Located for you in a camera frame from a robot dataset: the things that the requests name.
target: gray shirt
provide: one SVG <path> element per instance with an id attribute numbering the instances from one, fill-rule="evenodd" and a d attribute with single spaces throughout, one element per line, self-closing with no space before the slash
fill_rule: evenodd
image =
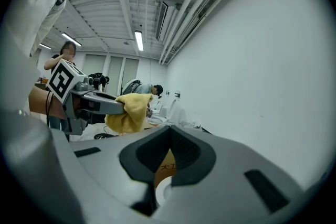
<path id="1" fill-rule="evenodd" d="M 150 84 L 141 84 L 133 91 L 133 93 L 152 93 L 152 86 Z"/>

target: yellow cloth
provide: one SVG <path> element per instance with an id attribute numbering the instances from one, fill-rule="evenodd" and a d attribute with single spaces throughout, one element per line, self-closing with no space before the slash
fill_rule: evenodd
<path id="1" fill-rule="evenodd" d="M 147 104 L 152 100 L 153 96 L 150 93 L 130 93 L 119 96 L 116 101 L 125 104 L 126 113 L 122 115 L 106 115 L 105 124 L 115 132 L 118 132 L 119 135 L 143 131 Z"/>

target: ceiling light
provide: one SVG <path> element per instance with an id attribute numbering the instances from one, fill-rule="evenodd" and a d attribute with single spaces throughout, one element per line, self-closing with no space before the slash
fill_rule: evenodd
<path id="1" fill-rule="evenodd" d="M 72 41 L 73 43 L 75 43 L 77 46 L 82 46 L 81 43 L 78 43 L 77 41 L 75 41 L 72 37 L 68 36 L 67 34 L 63 33 L 62 36 L 64 36 L 66 39 Z"/>
<path id="2" fill-rule="evenodd" d="M 46 46 L 46 45 L 40 44 L 40 46 L 42 46 L 42 47 L 44 47 L 44 48 L 47 48 L 47 49 L 51 50 L 51 48 L 48 47 L 48 46 Z"/>
<path id="3" fill-rule="evenodd" d="M 138 48 L 140 51 L 143 51 L 143 42 L 142 42 L 142 32 L 135 31 L 136 43 L 138 43 Z"/>

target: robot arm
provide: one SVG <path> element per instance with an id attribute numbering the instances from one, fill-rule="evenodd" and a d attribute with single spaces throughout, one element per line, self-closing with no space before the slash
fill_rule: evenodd
<path id="1" fill-rule="evenodd" d="M 104 117 L 125 113 L 124 105 L 116 102 L 116 97 L 96 91 L 93 79 L 64 59 L 57 64 L 47 86 L 62 104 L 68 122 L 66 134 L 82 135 L 94 114 Z M 74 108 L 75 99 L 79 100 L 79 109 Z"/>

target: cardboard box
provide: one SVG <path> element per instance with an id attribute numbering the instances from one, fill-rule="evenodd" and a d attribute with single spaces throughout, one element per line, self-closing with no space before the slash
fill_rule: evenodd
<path id="1" fill-rule="evenodd" d="M 175 158 L 171 150 L 169 150 L 159 169 L 157 169 L 155 173 L 154 187 L 157 188 L 157 186 L 162 180 L 175 174 L 176 174 Z"/>

